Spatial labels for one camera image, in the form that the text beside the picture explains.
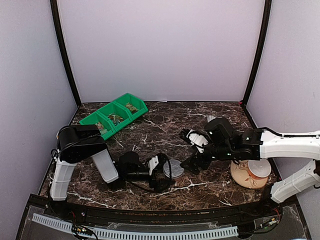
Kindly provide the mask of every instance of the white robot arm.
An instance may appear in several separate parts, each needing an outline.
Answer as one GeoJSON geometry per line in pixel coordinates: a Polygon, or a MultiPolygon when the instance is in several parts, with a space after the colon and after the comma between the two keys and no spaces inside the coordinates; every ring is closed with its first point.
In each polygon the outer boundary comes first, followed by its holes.
{"type": "Polygon", "coordinates": [[[281,135],[275,135],[268,130],[262,133],[261,158],[290,157],[312,160],[301,170],[272,186],[271,199],[278,204],[309,187],[320,184],[320,131],[281,133],[281,135]]]}
{"type": "Polygon", "coordinates": [[[57,149],[51,151],[56,162],[50,186],[50,197],[53,201],[66,200],[72,173],[76,165],[84,159],[92,158],[106,183],[118,179],[118,172],[107,145],[95,125],[66,126],[59,131],[57,137],[57,149]]]}
{"type": "Polygon", "coordinates": [[[277,204],[317,184],[320,184],[320,131],[307,133],[277,133],[269,128],[247,130],[233,129],[222,118],[211,120],[205,127],[207,135],[184,129],[180,136],[196,146],[193,155],[181,166],[195,174],[198,168],[207,169],[212,160],[260,160],[289,157],[312,159],[304,168],[274,183],[268,195],[277,204]]]}

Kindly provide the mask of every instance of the white bowl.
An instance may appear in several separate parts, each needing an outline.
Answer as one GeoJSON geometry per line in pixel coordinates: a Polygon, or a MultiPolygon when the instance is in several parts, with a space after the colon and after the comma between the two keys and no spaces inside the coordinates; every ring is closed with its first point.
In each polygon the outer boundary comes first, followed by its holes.
{"type": "Polygon", "coordinates": [[[259,178],[268,177],[271,173],[271,165],[265,158],[262,158],[260,160],[249,160],[248,168],[251,173],[259,178]]]}

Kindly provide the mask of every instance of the dark marble tabletop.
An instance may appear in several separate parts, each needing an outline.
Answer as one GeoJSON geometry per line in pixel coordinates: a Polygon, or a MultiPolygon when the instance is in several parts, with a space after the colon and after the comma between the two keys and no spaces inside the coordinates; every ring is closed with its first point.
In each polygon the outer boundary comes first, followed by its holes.
{"type": "MultiPolygon", "coordinates": [[[[84,103],[72,124],[78,124],[105,104],[84,103]]],[[[226,117],[239,131],[251,128],[236,102],[147,102],[146,105],[148,113],[106,141],[115,161],[128,151],[137,152],[142,162],[158,153],[184,161],[192,149],[179,138],[179,132],[183,128],[203,131],[209,115],[226,117]]],[[[229,167],[230,161],[213,161],[209,169],[202,170],[199,175],[185,171],[170,189],[162,193],[148,193],[130,183],[126,184],[126,189],[108,189],[94,163],[84,160],[74,170],[67,200],[87,206],[144,211],[199,210],[258,201],[263,188],[248,189],[238,185],[232,179],[229,167]]],[[[268,183],[275,181],[276,176],[272,171],[268,183]]],[[[47,175],[41,196],[47,195],[48,184],[47,175]]]]}

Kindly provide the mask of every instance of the white backdrop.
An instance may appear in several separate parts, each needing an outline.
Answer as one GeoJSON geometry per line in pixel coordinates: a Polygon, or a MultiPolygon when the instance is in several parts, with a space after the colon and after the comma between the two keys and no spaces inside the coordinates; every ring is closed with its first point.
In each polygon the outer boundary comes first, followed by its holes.
{"type": "Polygon", "coordinates": [[[0,2],[0,239],[13,240],[77,106],[50,1],[0,2]]]}
{"type": "MultiPolygon", "coordinates": [[[[259,127],[278,132],[320,130],[320,2],[273,1],[248,110],[259,127]]],[[[309,159],[278,158],[283,178],[309,159]]],[[[320,191],[298,195],[312,239],[320,239],[320,191]]]]}
{"type": "Polygon", "coordinates": [[[264,0],[60,0],[83,102],[239,101],[264,0]]]}

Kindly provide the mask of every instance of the green plastic tray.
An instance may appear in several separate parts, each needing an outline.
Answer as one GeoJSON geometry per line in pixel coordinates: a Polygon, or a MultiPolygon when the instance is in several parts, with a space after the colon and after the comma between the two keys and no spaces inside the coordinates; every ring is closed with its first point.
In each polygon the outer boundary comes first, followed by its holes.
{"type": "Polygon", "coordinates": [[[104,128],[108,130],[107,133],[101,135],[101,137],[104,140],[107,140],[117,132],[111,120],[109,120],[108,118],[105,118],[103,115],[100,115],[96,111],[90,114],[89,116],[85,117],[84,119],[82,119],[79,123],[81,125],[93,125],[93,124],[97,124],[98,122],[100,122],[104,126],[104,128]]]}
{"type": "Polygon", "coordinates": [[[117,132],[133,121],[129,109],[113,101],[103,106],[102,108],[98,109],[97,112],[107,119],[109,119],[108,116],[110,114],[116,114],[122,117],[123,122],[117,125],[114,125],[112,120],[110,120],[112,126],[117,132]]]}
{"type": "Polygon", "coordinates": [[[148,108],[147,108],[146,104],[144,103],[144,101],[133,96],[130,93],[126,93],[126,94],[118,97],[116,100],[114,100],[114,102],[120,104],[123,107],[126,107],[127,103],[130,103],[134,107],[136,107],[138,109],[138,111],[135,113],[131,113],[131,111],[127,108],[129,110],[130,115],[132,116],[132,120],[136,120],[138,117],[140,117],[143,114],[145,114],[146,112],[148,112],[148,108]]]}

